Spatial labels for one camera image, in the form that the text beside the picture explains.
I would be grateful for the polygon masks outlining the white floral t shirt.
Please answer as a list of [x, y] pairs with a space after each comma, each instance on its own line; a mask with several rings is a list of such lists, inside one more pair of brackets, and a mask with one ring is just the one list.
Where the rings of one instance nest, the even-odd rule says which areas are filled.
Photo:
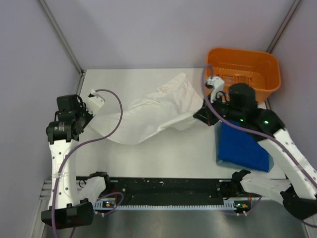
[[95, 116], [90, 127], [106, 136], [117, 125], [109, 140], [135, 145], [169, 127], [188, 129], [195, 123], [193, 115], [202, 103], [187, 74], [181, 73], [156, 92], [135, 99], [123, 113]]

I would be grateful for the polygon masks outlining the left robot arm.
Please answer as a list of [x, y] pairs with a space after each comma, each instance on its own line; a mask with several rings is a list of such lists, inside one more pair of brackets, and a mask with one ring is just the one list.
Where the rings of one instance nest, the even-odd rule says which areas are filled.
[[46, 128], [52, 157], [53, 187], [48, 208], [41, 212], [41, 220], [56, 228], [75, 228], [91, 225], [94, 218], [94, 204], [99, 195], [108, 196], [112, 184], [106, 172], [95, 172], [86, 179], [86, 185], [78, 190], [76, 163], [66, 155], [79, 144], [79, 135], [104, 105], [104, 99], [95, 91], [84, 102], [79, 95], [57, 98], [58, 110], [55, 119]]

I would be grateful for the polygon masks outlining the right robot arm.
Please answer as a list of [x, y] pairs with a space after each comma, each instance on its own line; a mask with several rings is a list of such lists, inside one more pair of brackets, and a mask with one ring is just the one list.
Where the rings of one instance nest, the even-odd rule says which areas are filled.
[[221, 121], [243, 131], [273, 158], [286, 175], [269, 179], [249, 170], [235, 172], [231, 190], [237, 196], [254, 193], [281, 204], [293, 217], [304, 221], [317, 214], [317, 171], [293, 142], [279, 116], [261, 109], [255, 91], [244, 83], [231, 86], [229, 101], [220, 97], [223, 83], [203, 83], [203, 105], [194, 118], [207, 125]]

